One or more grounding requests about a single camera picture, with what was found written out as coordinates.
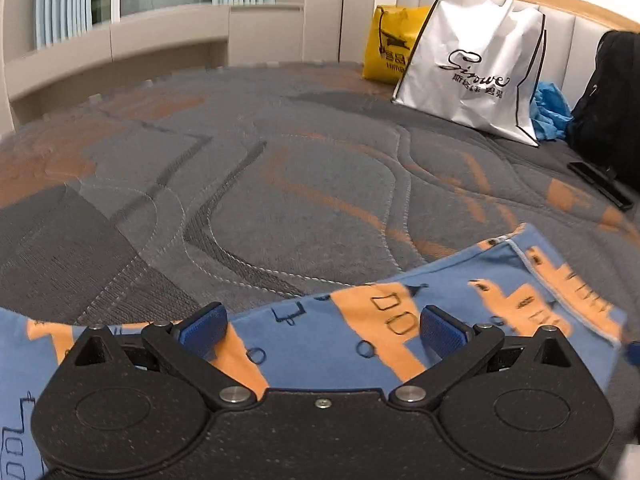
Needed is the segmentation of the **blue pants with orange cars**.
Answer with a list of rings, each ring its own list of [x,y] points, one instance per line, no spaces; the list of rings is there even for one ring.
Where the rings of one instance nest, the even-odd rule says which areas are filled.
[[[440,361],[428,305],[504,343],[434,408],[388,397]],[[6,479],[597,479],[625,313],[532,226],[388,280],[228,315],[208,360],[257,396],[209,408],[145,350],[152,323],[1,315]]]

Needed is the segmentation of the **grey orange quilted mattress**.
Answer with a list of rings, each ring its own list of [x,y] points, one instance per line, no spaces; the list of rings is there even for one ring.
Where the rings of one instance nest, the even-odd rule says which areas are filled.
[[[638,212],[573,159],[394,105],[349,64],[188,70],[2,141],[1,303],[73,324],[241,312],[528,223],[637,325]]]

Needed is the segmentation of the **black phone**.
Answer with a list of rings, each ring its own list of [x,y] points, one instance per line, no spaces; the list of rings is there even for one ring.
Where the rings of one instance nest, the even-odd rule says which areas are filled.
[[[586,162],[569,162],[567,168],[607,198],[620,211],[628,211],[634,206],[632,199],[623,193],[615,183],[593,169]]]

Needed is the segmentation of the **blue crumpled plastic item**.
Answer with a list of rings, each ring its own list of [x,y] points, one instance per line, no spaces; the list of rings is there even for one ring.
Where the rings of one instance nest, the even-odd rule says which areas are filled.
[[[538,141],[565,139],[565,130],[572,121],[572,111],[553,83],[539,81],[529,107],[529,117]]]

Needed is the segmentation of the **black backpack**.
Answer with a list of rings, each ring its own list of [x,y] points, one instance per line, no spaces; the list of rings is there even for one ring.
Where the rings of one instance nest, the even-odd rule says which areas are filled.
[[[583,160],[631,188],[639,187],[639,84],[639,35],[609,30],[565,131]]]

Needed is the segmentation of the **white Sirowe shopping bag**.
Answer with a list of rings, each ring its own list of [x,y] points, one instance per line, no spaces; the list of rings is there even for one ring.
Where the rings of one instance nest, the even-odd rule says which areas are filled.
[[[393,102],[529,146],[546,16],[514,0],[435,0]]]

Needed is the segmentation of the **beige window bench cabinet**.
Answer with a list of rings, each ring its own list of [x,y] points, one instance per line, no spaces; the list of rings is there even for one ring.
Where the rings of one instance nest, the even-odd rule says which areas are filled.
[[[300,3],[175,6],[1,63],[1,132],[98,93],[191,68],[298,62]]]

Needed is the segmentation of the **yellow shopping bag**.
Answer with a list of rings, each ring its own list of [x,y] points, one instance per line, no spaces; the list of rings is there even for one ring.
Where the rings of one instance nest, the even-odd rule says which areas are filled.
[[[375,8],[363,57],[364,79],[383,84],[398,83],[430,10],[429,6]]]

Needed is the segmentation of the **wooden padded headboard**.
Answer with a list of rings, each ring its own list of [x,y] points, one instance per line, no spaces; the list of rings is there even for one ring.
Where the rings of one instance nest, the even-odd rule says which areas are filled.
[[[435,0],[398,0],[402,6],[429,6]],[[492,0],[501,4],[504,0]],[[584,0],[514,0],[536,6],[546,16],[547,43],[538,81],[553,82],[569,103],[582,96],[594,71],[601,37],[609,30],[638,32],[638,23]]]

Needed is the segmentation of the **left light blue curtain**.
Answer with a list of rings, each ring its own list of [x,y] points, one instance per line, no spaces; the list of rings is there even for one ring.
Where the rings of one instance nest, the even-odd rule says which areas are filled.
[[[50,47],[92,29],[91,0],[35,0],[35,42]]]

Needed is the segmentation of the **beige right wardrobe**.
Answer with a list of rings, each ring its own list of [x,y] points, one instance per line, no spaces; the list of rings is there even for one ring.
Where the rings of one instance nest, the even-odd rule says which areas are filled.
[[[360,63],[374,7],[375,0],[305,0],[303,59]]]

